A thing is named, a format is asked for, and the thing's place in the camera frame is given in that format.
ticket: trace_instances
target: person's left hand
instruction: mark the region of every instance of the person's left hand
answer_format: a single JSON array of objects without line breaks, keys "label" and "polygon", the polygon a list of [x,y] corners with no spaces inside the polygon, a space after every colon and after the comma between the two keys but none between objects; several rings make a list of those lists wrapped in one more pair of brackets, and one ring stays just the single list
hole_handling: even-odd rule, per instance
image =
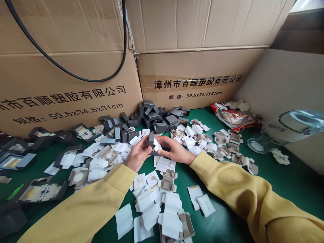
[{"label": "person's left hand", "polygon": [[150,157],[149,153],[152,152],[152,147],[148,146],[145,149],[145,142],[148,136],[143,137],[131,150],[125,165],[131,170],[138,172],[142,167],[144,161]]}]

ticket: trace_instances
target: person's right hand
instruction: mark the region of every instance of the person's right hand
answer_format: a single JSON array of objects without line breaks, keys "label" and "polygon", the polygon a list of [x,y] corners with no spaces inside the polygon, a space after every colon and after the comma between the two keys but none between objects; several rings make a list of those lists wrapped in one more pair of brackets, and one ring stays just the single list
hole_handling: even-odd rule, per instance
[{"label": "person's right hand", "polygon": [[165,150],[158,150],[158,154],[166,156],[173,161],[190,165],[196,156],[187,150],[176,140],[171,139],[167,136],[157,137],[156,140],[161,144],[162,147],[170,147],[170,152]]}]

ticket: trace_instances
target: white wall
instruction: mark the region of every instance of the white wall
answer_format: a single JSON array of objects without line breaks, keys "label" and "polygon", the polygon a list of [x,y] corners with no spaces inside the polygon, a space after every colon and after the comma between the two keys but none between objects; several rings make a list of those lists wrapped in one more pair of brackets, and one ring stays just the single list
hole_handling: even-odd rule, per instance
[{"label": "white wall", "polygon": [[[324,113],[324,55],[268,49],[236,94],[266,121],[291,109]],[[324,174],[324,132],[286,146]]]}]

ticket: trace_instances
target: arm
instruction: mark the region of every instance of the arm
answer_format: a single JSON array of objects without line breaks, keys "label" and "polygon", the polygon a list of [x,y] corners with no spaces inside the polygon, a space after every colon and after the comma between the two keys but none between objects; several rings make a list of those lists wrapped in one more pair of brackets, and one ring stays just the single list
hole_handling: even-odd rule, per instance
[{"label": "arm", "polygon": [[125,165],[116,164],[104,178],[65,199],[27,230],[18,243],[90,243],[118,211],[137,172],[150,156],[152,148],[145,148],[146,139],[132,148]]},{"label": "arm", "polygon": [[263,178],[234,163],[218,162],[204,152],[195,156],[168,137],[157,140],[167,143],[162,147],[171,148],[158,153],[190,165],[211,193],[247,221],[257,243],[323,242],[324,222],[274,193]]}]

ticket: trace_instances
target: white card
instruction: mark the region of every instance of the white card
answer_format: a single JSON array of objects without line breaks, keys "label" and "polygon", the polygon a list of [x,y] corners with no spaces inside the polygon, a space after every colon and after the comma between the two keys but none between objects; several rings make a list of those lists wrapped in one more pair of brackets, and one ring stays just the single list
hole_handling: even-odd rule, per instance
[{"label": "white card", "polygon": [[53,167],[55,162],[53,162],[49,167],[47,167],[46,170],[44,170],[44,173],[50,174],[50,175],[55,175],[60,169]]},{"label": "white card", "polygon": [[146,183],[146,177],[145,177],[145,173],[143,174],[139,174],[137,177],[135,177],[135,180],[134,180],[134,189],[138,189],[138,188],[141,188],[143,186],[146,186],[147,183]]},{"label": "white card", "polygon": [[141,226],[140,219],[141,216],[134,218],[134,243],[138,243],[153,236],[153,228],[147,231],[144,226]]},{"label": "white card", "polygon": [[195,209],[195,211],[199,210],[200,206],[199,206],[197,198],[201,197],[203,195],[203,192],[201,191],[200,186],[195,185],[195,186],[188,187],[188,192],[190,195],[191,202],[193,204],[193,208]]},{"label": "white card", "polygon": [[131,205],[127,204],[117,211],[116,224],[117,224],[117,234],[118,240],[123,237],[127,232],[129,232],[134,227],[134,220]]},{"label": "white card", "polygon": [[201,197],[198,197],[197,200],[198,200],[199,206],[206,218],[216,212],[216,209],[214,208],[214,206],[213,206],[212,202],[210,201],[207,194],[205,194]]},{"label": "white card", "polygon": [[125,151],[127,147],[128,147],[127,143],[117,143],[116,147],[113,150],[122,153]]},{"label": "white card", "polygon": [[159,181],[159,177],[158,177],[158,174],[156,173],[156,171],[152,171],[151,173],[149,173],[147,176],[146,176],[146,181],[147,181],[147,184],[150,188],[152,188],[153,186],[155,186],[158,181]]}]

